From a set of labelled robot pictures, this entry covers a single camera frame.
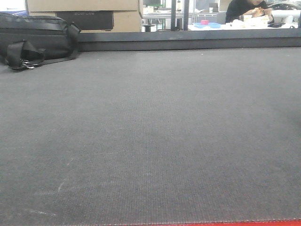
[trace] buckle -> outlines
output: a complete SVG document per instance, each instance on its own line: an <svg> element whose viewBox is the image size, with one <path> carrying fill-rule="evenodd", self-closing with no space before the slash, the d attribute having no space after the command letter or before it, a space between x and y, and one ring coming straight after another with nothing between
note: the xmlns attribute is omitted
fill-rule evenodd
<svg viewBox="0 0 301 226"><path fill-rule="evenodd" d="M35 67L41 66L41 63L40 64L33 64L33 63L29 62L28 60L23 60L22 65L24 67L28 68L28 69L33 69Z"/></svg>

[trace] black shirt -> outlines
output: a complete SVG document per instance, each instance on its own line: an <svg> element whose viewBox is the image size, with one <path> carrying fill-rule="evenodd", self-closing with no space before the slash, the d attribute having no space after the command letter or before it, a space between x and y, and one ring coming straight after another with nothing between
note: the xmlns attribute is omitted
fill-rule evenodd
<svg viewBox="0 0 301 226"><path fill-rule="evenodd" d="M226 23L232 22L235 19L239 19L239 17L245 12L256 7L268 8L268 5L265 1L262 1L259 5L255 6L249 3L247 0L232 0L227 9Z"/></svg>

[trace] dark ledge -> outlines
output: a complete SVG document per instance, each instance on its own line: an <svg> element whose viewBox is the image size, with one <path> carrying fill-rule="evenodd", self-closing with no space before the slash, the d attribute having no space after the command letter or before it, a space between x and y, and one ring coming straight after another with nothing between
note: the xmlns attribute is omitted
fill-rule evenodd
<svg viewBox="0 0 301 226"><path fill-rule="evenodd" d="M81 33L80 51L301 47L301 29Z"/></svg>

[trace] gray carpet mat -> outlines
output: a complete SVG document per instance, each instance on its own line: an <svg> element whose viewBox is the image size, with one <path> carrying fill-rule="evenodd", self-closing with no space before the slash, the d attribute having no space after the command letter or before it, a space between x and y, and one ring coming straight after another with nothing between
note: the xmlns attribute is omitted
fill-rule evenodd
<svg viewBox="0 0 301 226"><path fill-rule="evenodd" d="M300 219L300 52L0 65L0 225Z"/></svg>

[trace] bag strap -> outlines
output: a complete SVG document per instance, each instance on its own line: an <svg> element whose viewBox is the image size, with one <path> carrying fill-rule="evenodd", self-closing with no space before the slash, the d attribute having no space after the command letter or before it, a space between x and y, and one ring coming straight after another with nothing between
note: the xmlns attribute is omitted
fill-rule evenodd
<svg viewBox="0 0 301 226"><path fill-rule="evenodd" d="M8 45L6 63L9 68L22 71L24 69L32 69L42 65L75 59L79 52L77 37L80 31L81 30L73 23L68 29L73 46L73 52L68 57L45 60L45 49L36 49L30 42L23 40Z"/></svg>
<svg viewBox="0 0 301 226"><path fill-rule="evenodd" d="M79 27L76 26L75 23L71 23L69 29L69 36L71 39L71 43L73 48L73 52L70 54L70 56L65 57L65 58L60 58L60 59L51 59L51 60L44 60L42 65L47 65L47 64L53 64L53 63L57 63L57 62L61 62L61 61L67 61L67 60L72 60L75 59L77 57L77 55L79 54L79 43L78 43L78 36L79 33L81 32L81 29L79 29Z"/></svg>
<svg viewBox="0 0 301 226"><path fill-rule="evenodd" d="M39 67L44 61L44 49L36 49L28 41L15 42L8 45L6 63L17 71Z"/></svg>

